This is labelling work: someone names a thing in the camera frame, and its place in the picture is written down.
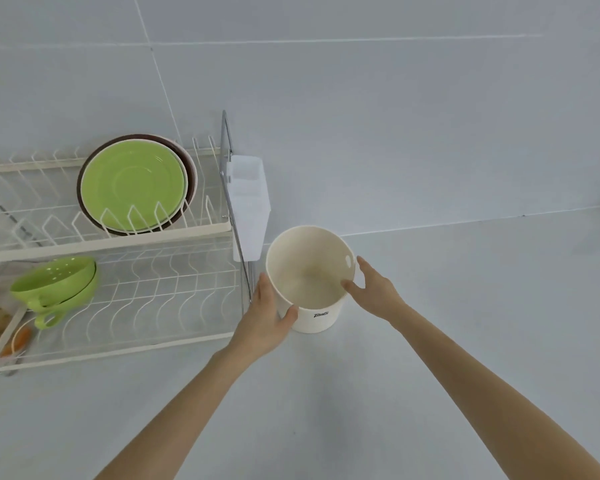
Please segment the person's right hand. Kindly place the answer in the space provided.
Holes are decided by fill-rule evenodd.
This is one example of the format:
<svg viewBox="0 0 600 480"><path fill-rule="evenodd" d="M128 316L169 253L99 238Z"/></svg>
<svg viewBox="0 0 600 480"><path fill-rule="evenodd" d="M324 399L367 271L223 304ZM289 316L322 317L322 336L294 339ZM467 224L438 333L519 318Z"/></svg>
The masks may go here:
<svg viewBox="0 0 600 480"><path fill-rule="evenodd" d="M364 258L356 258L365 281L361 296L351 296L366 312L394 325L408 306L392 282L375 270Z"/></svg>

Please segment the person's left hand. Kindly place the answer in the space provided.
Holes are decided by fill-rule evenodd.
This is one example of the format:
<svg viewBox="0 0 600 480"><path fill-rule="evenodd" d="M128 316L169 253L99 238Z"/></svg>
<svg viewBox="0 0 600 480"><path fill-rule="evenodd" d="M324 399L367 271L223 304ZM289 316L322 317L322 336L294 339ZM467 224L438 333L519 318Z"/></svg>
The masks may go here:
<svg viewBox="0 0 600 480"><path fill-rule="evenodd" d="M228 349L244 362L253 363L272 352L287 337L292 326L281 326L276 293L265 273L261 273L247 312L241 318Z"/></svg>

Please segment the cream round plastic container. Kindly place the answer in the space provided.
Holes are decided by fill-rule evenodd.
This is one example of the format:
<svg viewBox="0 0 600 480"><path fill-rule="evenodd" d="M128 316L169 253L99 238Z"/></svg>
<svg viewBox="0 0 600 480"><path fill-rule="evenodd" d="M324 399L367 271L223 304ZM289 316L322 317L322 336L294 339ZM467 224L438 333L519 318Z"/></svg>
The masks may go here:
<svg viewBox="0 0 600 480"><path fill-rule="evenodd" d="M297 306L293 329L320 333L334 325L341 312L348 297L341 282L354 279L356 257L337 234L318 226L295 226L271 243L265 270L280 316Z"/></svg>

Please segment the person's right forearm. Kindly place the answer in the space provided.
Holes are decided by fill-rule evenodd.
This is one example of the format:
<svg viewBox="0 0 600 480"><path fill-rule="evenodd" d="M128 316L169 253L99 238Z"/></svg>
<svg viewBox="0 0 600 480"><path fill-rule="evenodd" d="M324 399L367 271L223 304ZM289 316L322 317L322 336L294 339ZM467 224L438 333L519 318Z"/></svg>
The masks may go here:
<svg viewBox="0 0 600 480"><path fill-rule="evenodd" d="M600 463L545 412L405 304L389 319L509 480L600 480Z"/></svg>

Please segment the person's left forearm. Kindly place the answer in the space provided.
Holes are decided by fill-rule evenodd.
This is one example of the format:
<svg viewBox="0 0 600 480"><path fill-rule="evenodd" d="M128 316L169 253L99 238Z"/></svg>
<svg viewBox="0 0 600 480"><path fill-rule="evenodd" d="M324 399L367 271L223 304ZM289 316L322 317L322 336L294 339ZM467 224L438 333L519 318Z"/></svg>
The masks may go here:
<svg viewBox="0 0 600 480"><path fill-rule="evenodd" d="M225 395L263 354L254 343L232 340L94 480L175 480Z"/></svg>

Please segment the white plastic cutlery holder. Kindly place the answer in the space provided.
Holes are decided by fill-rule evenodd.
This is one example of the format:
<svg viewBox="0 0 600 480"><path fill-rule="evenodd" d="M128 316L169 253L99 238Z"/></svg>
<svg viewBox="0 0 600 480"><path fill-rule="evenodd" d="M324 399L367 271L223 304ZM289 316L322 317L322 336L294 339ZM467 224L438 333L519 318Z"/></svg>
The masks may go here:
<svg viewBox="0 0 600 480"><path fill-rule="evenodd" d="M271 203L263 161L259 157L233 154L227 165L228 192L240 244L233 240L233 259L261 258Z"/></svg>

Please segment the pink plate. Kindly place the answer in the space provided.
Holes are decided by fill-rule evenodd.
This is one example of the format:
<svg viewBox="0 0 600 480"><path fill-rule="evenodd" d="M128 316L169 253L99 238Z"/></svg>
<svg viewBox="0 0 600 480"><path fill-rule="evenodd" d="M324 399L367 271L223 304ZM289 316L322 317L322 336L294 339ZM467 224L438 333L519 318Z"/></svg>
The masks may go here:
<svg viewBox="0 0 600 480"><path fill-rule="evenodd" d="M185 198L186 204L188 207L193 203L194 197L199 188L200 179L198 176L198 169L192 159L191 154L184 149L184 147L177 143L176 141L165 138L158 135L150 134L150 137L154 138L158 143L168 146L172 151L174 151L177 156L182 160L183 164L186 167L187 178L188 178L188 187L187 187L187 196Z"/></svg>

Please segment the green colander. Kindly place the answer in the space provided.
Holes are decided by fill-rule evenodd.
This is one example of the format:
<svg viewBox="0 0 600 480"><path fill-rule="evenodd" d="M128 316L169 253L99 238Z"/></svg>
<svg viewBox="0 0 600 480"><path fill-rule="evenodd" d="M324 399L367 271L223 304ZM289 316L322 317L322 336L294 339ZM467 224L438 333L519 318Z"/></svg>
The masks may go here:
<svg viewBox="0 0 600 480"><path fill-rule="evenodd" d="M91 257L63 257L39 265L10 286L14 298L44 312L78 295L96 275Z"/></svg>

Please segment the orange handled utensil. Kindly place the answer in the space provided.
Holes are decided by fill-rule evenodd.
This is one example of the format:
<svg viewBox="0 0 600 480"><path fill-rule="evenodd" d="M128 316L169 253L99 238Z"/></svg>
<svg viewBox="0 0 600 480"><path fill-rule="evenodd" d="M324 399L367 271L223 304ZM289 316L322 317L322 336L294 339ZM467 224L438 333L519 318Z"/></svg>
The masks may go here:
<svg viewBox="0 0 600 480"><path fill-rule="evenodd" d="M32 329L28 326L19 328L11 338L8 339L5 346L0 352L0 358L14 356L22 352L22 350L31 341Z"/></svg>

